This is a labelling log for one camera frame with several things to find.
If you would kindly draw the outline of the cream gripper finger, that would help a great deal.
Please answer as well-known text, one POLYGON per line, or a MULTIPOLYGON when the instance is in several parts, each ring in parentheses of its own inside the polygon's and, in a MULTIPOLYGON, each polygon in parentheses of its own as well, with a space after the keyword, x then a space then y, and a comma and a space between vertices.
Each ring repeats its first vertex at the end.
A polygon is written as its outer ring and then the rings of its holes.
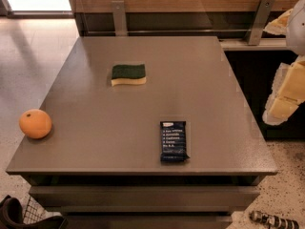
POLYGON ((264 31, 272 35, 286 35, 292 11, 292 9, 286 10, 275 20, 269 22, 264 31))
POLYGON ((299 56, 291 65, 281 63, 274 75, 272 93, 263 113, 268 125, 280 125, 295 113, 305 101, 305 56, 299 56))

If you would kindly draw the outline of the white rounded gripper body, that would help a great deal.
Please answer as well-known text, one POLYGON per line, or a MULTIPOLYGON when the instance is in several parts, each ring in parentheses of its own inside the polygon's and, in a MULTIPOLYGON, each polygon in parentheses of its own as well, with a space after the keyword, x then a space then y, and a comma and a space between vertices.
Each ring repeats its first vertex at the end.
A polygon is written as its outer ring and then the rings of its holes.
POLYGON ((305 54, 305 0, 299 0, 289 16, 286 44, 295 54, 305 54))

